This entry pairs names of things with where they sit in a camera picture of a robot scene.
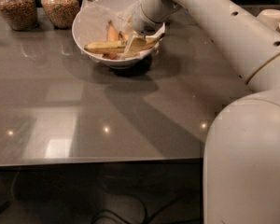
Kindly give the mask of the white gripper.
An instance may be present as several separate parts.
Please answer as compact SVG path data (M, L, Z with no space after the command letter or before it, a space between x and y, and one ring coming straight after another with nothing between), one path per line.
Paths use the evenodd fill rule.
M123 56L125 58L130 58L135 56L140 49L147 43L143 35L154 35L160 28L162 28L162 22L154 22L149 19L140 5L135 7L133 14L131 16L132 28L139 35L131 35L127 41Z

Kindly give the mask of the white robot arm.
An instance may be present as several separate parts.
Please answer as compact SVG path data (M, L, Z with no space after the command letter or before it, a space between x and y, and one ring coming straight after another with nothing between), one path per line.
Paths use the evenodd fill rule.
M231 0L140 0L133 28L153 35L181 7L251 91L206 137L203 223L280 224L280 34Z

